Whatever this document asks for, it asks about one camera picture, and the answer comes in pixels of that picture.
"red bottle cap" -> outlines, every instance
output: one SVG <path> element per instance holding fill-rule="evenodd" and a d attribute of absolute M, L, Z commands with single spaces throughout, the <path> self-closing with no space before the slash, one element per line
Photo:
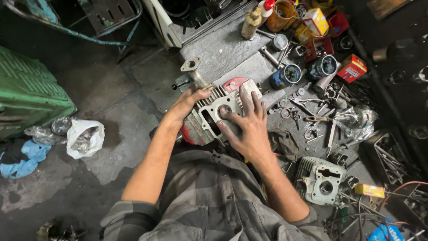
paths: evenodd
<path fill-rule="evenodd" d="M 275 0 L 265 0 L 265 3 L 263 4 L 263 8 L 268 11 L 273 8 L 275 5 Z"/>

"white bottle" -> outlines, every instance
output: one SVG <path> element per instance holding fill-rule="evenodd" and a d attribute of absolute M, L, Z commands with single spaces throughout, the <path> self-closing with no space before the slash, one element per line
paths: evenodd
<path fill-rule="evenodd" d="M 263 0 L 259 2 L 259 8 L 262 11 L 262 14 L 261 14 L 262 23 L 259 26 L 264 24 L 266 19 L 272 14 L 274 5 L 275 5 L 275 0 Z"/>

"shirt sleeve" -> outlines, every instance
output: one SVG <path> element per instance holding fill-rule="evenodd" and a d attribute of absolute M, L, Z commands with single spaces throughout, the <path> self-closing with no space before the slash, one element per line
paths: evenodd
<path fill-rule="evenodd" d="M 101 220 L 104 241 L 137 241 L 144 233 L 152 231 L 160 218 L 152 203 L 119 201 Z"/>
<path fill-rule="evenodd" d="M 309 207 L 307 217 L 297 222 L 291 222 L 290 224 L 296 226 L 302 233 L 312 236 L 316 241 L 330 241 L 313 207 Z"/>

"workbench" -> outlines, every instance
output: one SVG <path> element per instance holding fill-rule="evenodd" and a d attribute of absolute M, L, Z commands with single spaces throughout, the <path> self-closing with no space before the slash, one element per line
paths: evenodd
<path fill-rule="evenodd" d="M 249 6 L 248 9 L 245 10 L 249 12 L 251 8 L 252 6 Z M 221 28 L 218 28 L 215 31 L 212 31 L 211 33 L 208 33 L 196 41 L 193 41 L 192 43 L 184 46 L 180 50 L 183 60 L 193 57 L 201 57 L 202 62 L 198 67 L 198 71 L 208 84 L 214 83 L 219 86 L 235 77 L 245 77 L 246 79 L 252 79 L 256 84 L 261 83 L 262 93 L 268 89 L 270 90 L 269 93 L 266 93 L 260 99 L 261 101 L 266 102 L 267 110 L 271 109 L 275 104 L 279 103 L 280 100 L 285 98 L 285 96 L 292 96 L 293 93 L 295 93 L 301 87 L 305 88 L 305 93 L 299 98 L 319 99 L 318 93 L 316 93 L 311 86 L 307 86 L 308 84 L 310 85 L 310 83 L 304 76 L 298 84 L 295 84 L 291 87 L 287 87 L 283 90 L 272 89 L 269 84 L 269 77 L 275 71 L 277 71 L 277 69 L 259 52 L 259 49 L 265 45 L 268 46 L 269 52 L 276 59 L 279 59 L 280 53 L 274 51 L 270 47 L 272 42 L 271 38 L 259 33 L 255 34 L 252 41 L 245 40 L 240 34 L 244 17 L 245 15 L 242 15 L 229 24 L 222 26 Z M 288 39 L 290 39 L 290 32 L 283 34 L 285 34 Z M 283 62 L 285 64 L 293 63 L 289 59 L 285 59 Z M 299 62 L 294 63 L 299 65 L 302 70 L 305 67 L 304 58 L 302 58 Z M 299 147 L 297 160 L 300 160 L 300 158 L 306 156 L 318 157 L 327 160 L 327 142 L 330 136 L 330 128 L 332 123 L 322 122 L 318 124 L 316 127 L 318 133 L 319 135 L 324 134 L 324 136 L 310 143 L 306 143 L 308 139 L 303 136 L 305 131 L 313 130 L 313 127 L 310 126 L 310 123 L 304 121 L 304 118 L 309 115 L 290 101 L 288 101 L 287 106 L 295 107 L 293 111 L 300 110 L 300 130 L 297 130 L 296 122 L 293 120 L 293 118 L 289 117 L 284 119 L 280 116 L 279 112 L 274 112 L 274 114 L 270 114 L 268 117 L 268 131 L 289 131 L 296 141 L 297 146 Z M 307 108 L 312 113 L 317 113 L 319 106 L 315 102 L 310 102 L 307 104 Z M 325 107 L 318 115 L 322 116 L 329 110 L 330 109 L 328 107 Z M 335 149 L 340 144 L 346 143 L 350 140 L 351 139 L 347 138 L 343 134 L 340 137 L 336 131 L 332 149 Z M 349 149 L 344 149 L 342 152 L 343 154 L 349 156 L 345 165 L 349 175 L 358 177 L 360 179 L 360 183 L 376 185 L 379 187 L 383 186 L 382 180 L 376 176 L 370 175 L 370 173 L 375 173 L 369 171 L 370 165 L 367 165 L 367 163 L 364 163 L 360 160 L 368 160 L 368 158 L 364 156 L 364 151 L 360 150 L 360 145 L 354 145 Z M 283 170 L 287 170 L 290 162 L 279 161 L 279 164 L 282 166 Z M 366 197 L 363 200 L 365 200 L 363 203 L 367 204 L 368 198 Z M 334 208 L 332 206 L 320 206 L 310 202 L 308 202 L 308 204 L 314 207 L 320 220 L 324 220 L 332 216 L 334 213 Z M 349 209 L 350 213 L 355 212 L 354 207 L 349 207 Z M 392 215 L 386 209 L 383 209 L 382 213 L 388 217 L 392 217 Z M 373 223 L 368 222 L 363 227 L 363 232 L 364 234 L 370 235 L 376 228 L 377 227 Z M 346 240 L 353 240 L 358 229 L 358 224 L 353 225 L 342 238 L 345 238 Z"/>

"red box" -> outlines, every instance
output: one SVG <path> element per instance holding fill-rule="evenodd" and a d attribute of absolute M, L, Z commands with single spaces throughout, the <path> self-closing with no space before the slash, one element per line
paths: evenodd
<path fill-rule="evenodd" d="M 366 72 L 367 66 L 365 62 L 356 55 L 351 54 L 346 60 L 342 62 L 342 67 L 337 72 L 337 75 L 342 77 L 348 83 L 351 83 Z"/>
<path fill-rule="evenodd" d="M 338 12 L 332 17 L 327 19 L 329 26 L 328 32 L 334 38 L 341 35 L 345 30 L 349 28 L 348 20 L 343 12 Z"/>
<path fill-rule="evenodd" d="M 306 48 L 308 49 L 308 51 L 306 51 L 306 63 L 309 63 L 312 60 L 318 58 L 316 53 L 316 46 L 323 46 L 327 54 L 334 54 L 330 36 L 316 38 L 312 40 L 312 42 L 306 44 Z"/>

